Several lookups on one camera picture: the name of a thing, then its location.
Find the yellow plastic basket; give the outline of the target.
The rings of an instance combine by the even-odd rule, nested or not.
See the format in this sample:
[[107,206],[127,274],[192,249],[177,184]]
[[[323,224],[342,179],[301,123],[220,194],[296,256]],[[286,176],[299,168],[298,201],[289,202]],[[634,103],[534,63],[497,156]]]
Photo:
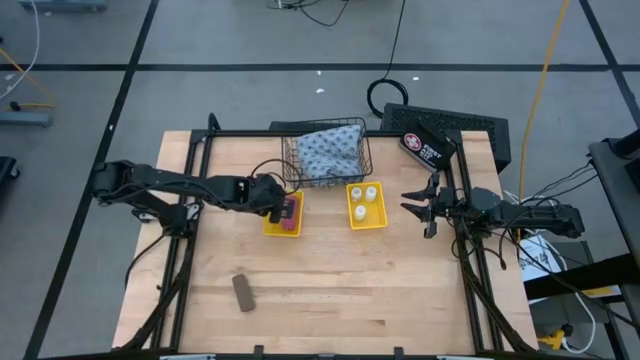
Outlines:
[[280,236],[280,237],[299,237],[302,228],[302,214],[303,214],[303,205],[304,205],[304,193],[302,191],[297,191],[292,195],[299,198],[300,201],[300,215],[298,218],[298,225],[294,231],[285,231],[281,225],[280,221],[277,224],[272,224],[269,222],[268,218],[265,218],[263,221],[263,234],[267,236]]
[[[377,188],[377,198],[373,202],[367,202],[365,200],[365,192],[369,186],[375,186]],[[358,202],[354,202],[351,199],[351,190],[353,187],[362,189],[362,198]],[[349,221],[353,230],[379,229],[385,228],[388,225],[384,193],[380,182],[348,184],[346,186],[346,192]],[[366,217],[362,221],[357,221],[354,218],[354,209],[358,205],[364,205],[366,207]]]

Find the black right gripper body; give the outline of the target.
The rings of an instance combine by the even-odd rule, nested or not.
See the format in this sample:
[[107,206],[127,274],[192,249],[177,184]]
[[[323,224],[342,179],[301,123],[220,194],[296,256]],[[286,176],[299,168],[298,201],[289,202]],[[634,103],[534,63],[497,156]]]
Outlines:
[[429,178],[426,187],[427,193],[427,227],[424,230],[424,237],[433,238],[437,234],[437,217],[444,219],[461,218],[466,210],[465,199],[456,199],[456,190],[452,187],[440,186],[440,175],[435,173]]

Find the black perforated metal box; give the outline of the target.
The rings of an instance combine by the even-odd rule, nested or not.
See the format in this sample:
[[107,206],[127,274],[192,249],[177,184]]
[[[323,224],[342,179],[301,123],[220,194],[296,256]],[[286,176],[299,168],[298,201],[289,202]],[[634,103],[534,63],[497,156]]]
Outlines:
[[497,173],[501,173],[511,163],[507,119],[387,103],[381,129],[398,132],[406,125],[416,122],[439,130],[485,131],[489,136]]

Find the white printed paper bag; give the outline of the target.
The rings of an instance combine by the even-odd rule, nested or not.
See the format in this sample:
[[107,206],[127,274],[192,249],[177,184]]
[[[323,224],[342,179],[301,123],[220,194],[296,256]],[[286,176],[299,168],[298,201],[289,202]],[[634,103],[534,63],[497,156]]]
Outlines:
[[532,236],[522,240],[520,245],[522,250],[519,251],[519,265],[524,281],[567,269],[566,262],[544,237]]

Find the black metal beam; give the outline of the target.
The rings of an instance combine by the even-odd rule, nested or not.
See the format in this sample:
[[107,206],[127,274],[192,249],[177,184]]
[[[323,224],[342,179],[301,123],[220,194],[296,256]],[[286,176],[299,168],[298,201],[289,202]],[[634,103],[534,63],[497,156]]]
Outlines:
[[640,265],[631,254],[524,282],[528,300],[613,285],[640,285]]

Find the grey floor box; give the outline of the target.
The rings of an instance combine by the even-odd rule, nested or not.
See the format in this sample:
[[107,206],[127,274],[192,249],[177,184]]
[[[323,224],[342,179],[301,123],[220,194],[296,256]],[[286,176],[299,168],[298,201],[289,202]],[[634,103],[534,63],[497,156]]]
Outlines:
[[42,12],[102,12],[106,0],[16,0],[24,9]]
[[0,125],[22,125],[22,126],[40,126],[43,128],[50,127],[53,120],[48,113],[38,112],[0,112]]

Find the black metal rig frame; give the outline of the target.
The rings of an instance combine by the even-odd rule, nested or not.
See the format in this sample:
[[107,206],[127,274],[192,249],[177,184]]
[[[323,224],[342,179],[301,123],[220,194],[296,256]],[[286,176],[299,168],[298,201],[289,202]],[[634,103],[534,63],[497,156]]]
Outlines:
[[[429,172],[398,146],[396,136],[370,136],[373,172],[365,181],[382,185],[388,226],[352,230],[344,186],[304,190],[299,237],[262,233],[262,219],[207,207],[202,212],[182,327],[172,332],[172,304],[159,343],[180,352],[246,353],[254,345],[267,354],[335,353],[407,355],[473,354],[475,344],[492,349],[486,310],[478,304],[481,342],[472,336],[466,293],[450,245],[453,229],[438,220],[438,232],[423,238],[424,224],[401,208],[401,193],[423,188]],[[221,130],[212,139],[208,175],[247,175],[261,161],[281,156],[281,136],[263,130]],[[159,298],[170,245],[163,240],[136,265],[115,330],[124,345],[142,326]],[[493,296],[511,325],[530,345],[535,334],[520,267],[506,247],[506,271],[486,255]],[[245,274],[256,308],[241,312],[232,277]]]

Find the grey patterned fabric pouch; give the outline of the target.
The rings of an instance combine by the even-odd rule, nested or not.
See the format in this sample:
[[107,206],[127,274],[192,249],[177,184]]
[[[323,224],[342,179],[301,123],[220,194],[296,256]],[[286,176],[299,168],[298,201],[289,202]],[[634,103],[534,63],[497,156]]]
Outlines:
[[296,139],[301,174],[312,187],[359,182],[364,177],[360,161],[361,125],[317,131]]

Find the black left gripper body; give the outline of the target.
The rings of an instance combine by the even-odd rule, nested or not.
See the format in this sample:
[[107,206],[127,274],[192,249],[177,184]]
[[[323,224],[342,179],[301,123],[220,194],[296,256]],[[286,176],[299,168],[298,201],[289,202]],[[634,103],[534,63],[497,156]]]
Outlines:
[[245,187],[246,199],[239,207],[241,211],[266,216],[269,215],[269,210],[276,201],[281,199],[285,201],[285,189],[272,175],[259,173],[248,176],[246,180],[248,181]]

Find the black side table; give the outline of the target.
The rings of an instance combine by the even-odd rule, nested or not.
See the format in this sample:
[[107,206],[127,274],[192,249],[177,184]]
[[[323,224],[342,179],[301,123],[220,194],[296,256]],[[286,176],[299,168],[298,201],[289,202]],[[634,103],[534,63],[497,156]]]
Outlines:
[[640,129],[592,143],[588,150],[623,238],[640,266]]

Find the yellow power plug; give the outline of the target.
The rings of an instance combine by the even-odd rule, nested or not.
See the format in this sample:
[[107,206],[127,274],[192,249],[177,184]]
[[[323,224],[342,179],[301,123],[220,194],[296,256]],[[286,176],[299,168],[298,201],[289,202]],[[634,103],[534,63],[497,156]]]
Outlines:
[[548,335],[538,337],[537,341],[550,347],[552,350],[559,350],[563,345],[565,339],[565,331],[562,329],[556,329]]

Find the pink pouch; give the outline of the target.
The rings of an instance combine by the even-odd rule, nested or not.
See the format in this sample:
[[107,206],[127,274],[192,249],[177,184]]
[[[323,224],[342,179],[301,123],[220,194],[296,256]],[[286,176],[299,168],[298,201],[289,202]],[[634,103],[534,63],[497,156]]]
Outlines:
[[299,215],[300,215],[300,201],[299,201],[298,214],[297,214],[296,217],[294,217],[294,218],[285,218],[284,217],[284,210],[283,210],[281,221],[280,221],[281,227],[285,231],[294,231],[297,228],[297,225],[298,225]]

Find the black first aid kit bag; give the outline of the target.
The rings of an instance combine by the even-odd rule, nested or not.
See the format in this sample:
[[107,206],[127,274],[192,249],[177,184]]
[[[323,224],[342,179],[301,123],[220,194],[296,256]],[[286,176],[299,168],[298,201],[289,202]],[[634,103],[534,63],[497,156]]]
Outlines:
[[400,147],[432,173],[447,170],[455,145],[441,132],[421,123],[406,125]]

